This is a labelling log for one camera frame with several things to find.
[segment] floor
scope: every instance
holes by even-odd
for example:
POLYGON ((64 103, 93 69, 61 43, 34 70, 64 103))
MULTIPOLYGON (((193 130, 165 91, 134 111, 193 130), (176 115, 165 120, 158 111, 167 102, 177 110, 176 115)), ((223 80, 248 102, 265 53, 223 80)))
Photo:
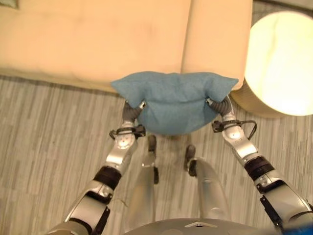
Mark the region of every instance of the floor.
MULTIPOLYGON (((277 10, 284 9, 256 2, 253 22, 277 10)), ((61 222, 104 163, 113 144, 108 133, 121 123, 123 102, 105 92, 0 77, 0 235, 39 235, 61 222)), ((257 121, 252 141, 313 202, 313 116, 265 119, 236 104, 235 110, 238 119, 257 121)), ((157 136, 157 141, 157 220, 199 216, 196 179, 183 171, 185 148, 192 143, 196 156, 219 175, 232 220, 271 225, 252 181, 210 125, 189 135, 157 136)), ((123 234, 130 191, 146 151, 147 140, 141 138, 115 191, 103 234, 123 234)))

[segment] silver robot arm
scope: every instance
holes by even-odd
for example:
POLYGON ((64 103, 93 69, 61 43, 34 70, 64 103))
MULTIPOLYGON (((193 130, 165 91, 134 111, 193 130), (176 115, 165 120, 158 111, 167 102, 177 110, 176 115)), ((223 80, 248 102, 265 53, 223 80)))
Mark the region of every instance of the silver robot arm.
POLYGON ((133 109, 127 102, 123 109, 123 124, 111 131, 114 147, 104 166, 77 198, 63 223, 47 235, 100 235, 110 214, 107 205, 119 180, 128 168, 131 156, 137 148, 137 138, 145 135, 143 126, 134 126, 145 102, 133 109))
POLYGON ((254 181, 254 185, 263 195, 260 201, 274 225, 284 230, 290 223, 312 224, 312 206, 260 154, 249 140, 251 136, 248 138, 245 136, 241 128, 245 122, 236 120, 229 97, 220 103, 211 99, 207 99, 207 102, 222 116, 222 122, 215 121, 212 124, 213 131, 222 132, 224 140, 232 148, 237 160, 254 181))

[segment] blue cushion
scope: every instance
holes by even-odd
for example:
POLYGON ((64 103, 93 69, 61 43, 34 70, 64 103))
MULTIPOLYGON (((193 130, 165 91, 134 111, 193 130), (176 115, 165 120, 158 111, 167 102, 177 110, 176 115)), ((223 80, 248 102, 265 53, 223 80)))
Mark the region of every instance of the blue cushion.
POLYGON ((146 101, 138 122, 149 132, 179 135, 211 122, 217 113, 205 99, 222 101, 237 82, 237 79, 211 72, 164 74, 146 71, 113 81, 111 85, 133 108, 146 101))

